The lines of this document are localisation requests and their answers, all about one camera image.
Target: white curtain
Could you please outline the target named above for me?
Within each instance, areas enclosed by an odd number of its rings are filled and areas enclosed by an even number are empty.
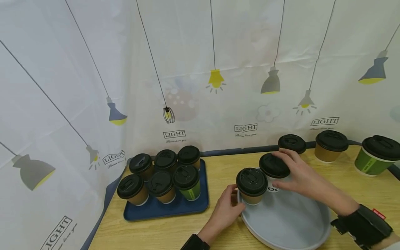
[[[0,0],[1,249],[87,247],[137,153],[399,141],[399,25],[398,0]]]

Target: wrist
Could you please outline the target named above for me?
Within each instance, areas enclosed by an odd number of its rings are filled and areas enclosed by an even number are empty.
[[[197,236],[209,246],[214,242],[217,236],[220,234],[222,230],[214,225],[212,221],[208,221],[204,227],[200,230]]]
[[[358,210],[360,204],[342,190],[334,187],[326,191],[321,200],[339,216],[347,216]]]

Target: sleeve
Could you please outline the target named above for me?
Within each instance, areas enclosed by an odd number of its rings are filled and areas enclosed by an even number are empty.
[[[400,250],[400,242],[396,242],[391,246],[388,246],[387,248],[383,250]]]

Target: hanging lamp drawing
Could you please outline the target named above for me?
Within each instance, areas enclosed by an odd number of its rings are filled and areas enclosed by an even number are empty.
[[[154,62],[154,57],[153,57],[153,53],[152,53],[151,48],[150,48],[149,39],[148,39],[148,37],[147,37],[146,29],[144,28],[144,23],[143,23],[142,15],[140,14],[140,9],[139,9],[138,0],[136,0],[136,5],[137,5],[137,7],[138,7],[138,12],[139,12],[140,21],[142,22],[144,35],[146,36],[147,45],[148,45],[148,47],[149,47],[151,59],[152,59],[152,61],[153,61],[154,70],[156,71],[156,76],[157,76],[158,84],[160,85],[160,90],[161,90],[162,98],[164,99],[165,107],[162,109],[162,114],[163,114],[163,116],[164,116],[164,120],[166,121],[166,123],[168,123],[168,124],[169,124],[169,123],[174,123],[174,122],[175,122],[175,115],[174,115],[174,112],[172,111],[172,109],[171,109],[170,107],[167,106],[167,102],[166,102],[166,100],[165,100],[164,92],[162,91],[160,78],[158,77],[158,72],[157,72],[157,68],[156,68],[156,63]]]
[[[121,114],[116,108],[115,103],[112,102],[110,97],[107,97],[107,105],[110,107],[110,116],[108,120],[115,125],[121,126],[126,122],[127,116]]]
[[[315,74],[315,68],[317,67],[317,62],[320,59],[320,55],[321,55],[321,50],[322,50],[322,46],[324,45],[325,39],[326,39],[326,35],[328,33],[328,29],[329,29],[329,24],[330,21],[332,20],[332,15],[333,15],[333,11],[335,9],[335,4],[336,4],[336,0],[334,0],[333,2],[333,6],[332,6],[332,12],[330,13],[330,17],[329,17],[329,21],[328,21],[328,25],[326,26],[326,31],[325,31],[325,35],[324,35],[324,39],[322,40],[322,44],[320,47],[320,50],[318,52],[318,57],[317,60],[315,60],[315,64],[314,64],[314,69],[312,71],[312,76],[311,76],[311,83],[310,83],[310,87],[308,88],[308,90],[306,90],[306,94],[304,95],[304,97],[302,98],[302,100],[299,102],[299,104],[297,105],[297,107],[294,107],[294,110],[296,111],[296,114],[299,114],[302,116],[304,114],[304,111],[307,111],[309,114],[311,113],[311,109],[316,109],[317,107],[314,106],[314,102],[311,100],[310,94],[311,94],[311,86],[312,86],[312,82],[314,80],[314,74]]]
[[[386,56],[388,53],[388,47],[393,40],[394,35],[396,34],[397,30],[399,29],[400,24],[397,26],[396,30],[394,31],[391,39],[389,40],[388,45],[386,46],[385,50],[381,51],[376,59],[374,59],[374,65],[367,70],[367,72],[358,80],[359,83],[362,84],[374,84],[386,79],[385,74],[385,67],[384,63],[389,58]]]
[[[81,35],[81,37],[82,37],[82,40],[84,41],[84,43],[85,43],[85,45],[86,45],[86,48],[87,48],[87,50],[88,50],[88,52],[89,52],[89,55],[90,55],[90,57],[91,57],[91,59],[92,59],[92,62],[93,62],[93,64],[94,64],[94,67],[96,68],[97,74],[99,75],[100,81],[101,81],[101,83],[103,84],[104,90],[106,91],[106,95],[107,95],[107,98],[106,98],[106,100],[107,100],[107,105],[110,107],[110,115],[109,115],[108,120],[109,120],[112,124],[115,124],[115,125],[117,125],[117,126],[121,126],[121,125],[123,125],[123,124],[126,122],[126,119],[127,119],[128,117],[127,117],[126,115],[121,114],[121,113],[116,109],[115,103],[112,102],[110,96],[108,95],[108,91],[107,91],[106,85],[104,84],[104,81],[103,81],[103,78],[101,77],[100,71],[99,71],[99,69],[97,68],[97,64],[96,64],[96,62],[94,61],[94,58],[93,58],[93,56],[92,56],[92,53],[90,52],[88,43],[86,42],[86,39],[85,39],[85,37],[83,36],[82,31],[80,30],[80,27],[79,27],[79,25],[78,25],[78,22],[76,21],[75,16],[74,16],[74,14],[72,13],[72,10],[71,10],[70,5],[68,4],[67,0],[65,0],[65,3],[67,4],[68,9],[69,9],[69,11],[70,11],[70,13],[71,13],[71,16],[72,16],[72,18],[74,19],[74,22],[75,22],[76,26],[78,27],[78,30],[79,30],[80,35]]]
[[[77,135],[82,139],[82,141],[88,147],[89,145],[86,143],[84,138],[80,135],[80,133],[74,128],[74,126],[70,123],[67,117],[61,112],[61,110],[56,106],[52,99],[46,94],[46,92],[42,89],[42,87],[38,84],[38,82],[32,77],[32,75],[26,70],[26,68],[20,63],[20,61],[14,56],[14,54],[8,49],[8,47],[0,40],[0,43],[4,46],[4,48],[8,51],[8,53],[14,58],[14,60],[20,65],[20,67],[25,71],[25,73],[29,76],[29,78],[36,84],[36,86],[40,89],[40,91],[47,97],[47,99],[51,102],[51,104],[58,110],[58,112],[64,117],[67,123],[71,126],[71,128],[77,133]]]
[[[20,169],[20,177],[22,183],[33,191],[42,185],[56,170],[52,165],[41,160],[32,160],[29,154],[21,156],[14,153],[10,148],[5,146],[2,142],[0,144],[14,155],[11,162],[14,168]]]
[[[285,11],[285,0],[283,1],[283,8],[282,8],[282,20],[280,23],[280,30],[279,30],[279,38],[278,38],[278,47],[276,48],[276,56],[274,60],[274,65],[270,68],[268,72],[268,78],[264,81],[264,84],[261,87],[261,94],[275,94],[280,91],[280,81],[278,76],[278,71],[275,68],[276,59],[278,58],[278,51],[279,51],[279,43],[280,43],[280,35],[282,33],[282,24],[283,24],[283,16]]]
[[[222,85],[226,85],[226,83],[223,83],[225,79],[221,76],[221,72],[219,69],[216,68],[215,65],[215,42],[214,42],[214,25],[212,22],[212,2],[210,0],[210,13],[211,13],[211,33],[212,33],[212,51],[214,55],[214,69],[210,71],[210,79],[208,80],[208,85],[206,88],[210,88],[210,93],[215,90],[215,93],[217,94],[217,90],[220,89],[223,91],[224,89],[222,88]]]

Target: kraft paper cup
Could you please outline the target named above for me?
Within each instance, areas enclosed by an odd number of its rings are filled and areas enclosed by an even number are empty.
[[[135,206],[145,204],[149,198],[144,180],[137,174],[123,178],[118,185],[117,194],[121,199],[129,201]]]
[[[399,160],[400,144],[390,138],[375,135],[362,142],[354,165],[362,175],[374,177]]]
[[[147,183],[150,194],[164,204],[174,201],[176,191],[172,183],[172,176],[167,171],[155,173]]]
[[[200,170],[200,150],[195,146],[185,146],[178,152],[178,161],[182,165],[193,165]]]
[[[333,130],[325,130],[319,133],[315,141],[315,157],[327,164],[334,162],[348,148],[347,137]]]
[[[139,174],[145,182],[154,174],[154,165],[148,154],[138,154],[130,159],[129,170],[133,174]]]
[[[188,201],[200,197],[200,175],[192,165],[179,166],[173,176],[175,187]]]
[[[241,170],[236,176],[236,184],[244,202],[251,206],[261,202],[268,186],[265,175],[255,168]]]
[[[271,153],[260,157],[258,162],[260,170],[266,175],[268,180],[267,191],[270,193],[279,192],[279,188],[272,185],[274,180],[284,181],[290,175],[290,169],[280,158],[273,156]]]

